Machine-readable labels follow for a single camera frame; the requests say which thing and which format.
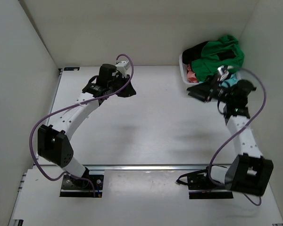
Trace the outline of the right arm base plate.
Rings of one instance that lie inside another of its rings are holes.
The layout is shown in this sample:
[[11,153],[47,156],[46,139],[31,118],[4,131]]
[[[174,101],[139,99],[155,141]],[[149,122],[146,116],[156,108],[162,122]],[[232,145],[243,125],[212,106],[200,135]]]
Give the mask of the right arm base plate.
[[224,186],[217,186],[207,176],[207,169],[182,174],[176,180],[178,185],[188,186],[190,200],[233,199],[233,193]]

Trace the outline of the green t shirt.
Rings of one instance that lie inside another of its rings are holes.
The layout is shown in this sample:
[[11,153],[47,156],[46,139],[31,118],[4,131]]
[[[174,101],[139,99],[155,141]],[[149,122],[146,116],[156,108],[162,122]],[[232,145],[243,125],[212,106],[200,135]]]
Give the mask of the green t shirt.
[[225,35],[215,41],[205,41],[190,48],[186,62],[191,65],[197,80],[204,82],[222,65],[241,67],[244,52],[234,36]]

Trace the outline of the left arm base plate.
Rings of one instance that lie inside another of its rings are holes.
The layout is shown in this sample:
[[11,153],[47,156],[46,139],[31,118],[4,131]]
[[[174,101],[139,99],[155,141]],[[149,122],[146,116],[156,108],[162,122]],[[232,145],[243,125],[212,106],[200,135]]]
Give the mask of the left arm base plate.
[[60,188],[60,197],[79,197],[79,198],[101,198],[104,184],[104,174],[95,173],[89,175],[88,181],[77,180],[69,175],[64,175]]

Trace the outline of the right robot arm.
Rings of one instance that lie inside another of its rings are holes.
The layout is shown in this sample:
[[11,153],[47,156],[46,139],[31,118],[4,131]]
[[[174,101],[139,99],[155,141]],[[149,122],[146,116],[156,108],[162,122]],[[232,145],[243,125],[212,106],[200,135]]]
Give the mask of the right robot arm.
[[265,193],[274,165],[259,150],[250,128],[254,117],[250,117],[247,107],[248,95],[255,90],[256,87],[248,80],[223,87],[217,78],[187,89],[189,96],[201,102],[215,99],[225,104],[221,114],[231,136],[216,154],[230,142],[233,142],[237,154],[229,168],[217,166],[211,160],[207,173],[202,176],[202,184],[206,188],[221,186],[229,191],[258,197]]

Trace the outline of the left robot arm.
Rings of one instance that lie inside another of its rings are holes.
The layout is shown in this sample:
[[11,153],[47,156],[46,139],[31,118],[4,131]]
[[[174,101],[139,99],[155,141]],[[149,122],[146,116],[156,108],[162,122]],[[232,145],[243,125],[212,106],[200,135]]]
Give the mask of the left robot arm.
[[131,76],[127,73],[129,69],[133,69],[130,61],[119,61],[116,65],[103,64],[99,74],[93,76],[82,89],[74,108],[67,109],[49,126],[38,128],[38,155],[69,173],[78,187],[88,185],[89,173],[74,157],[70,140],[83,121],[110,95],[136,95]]

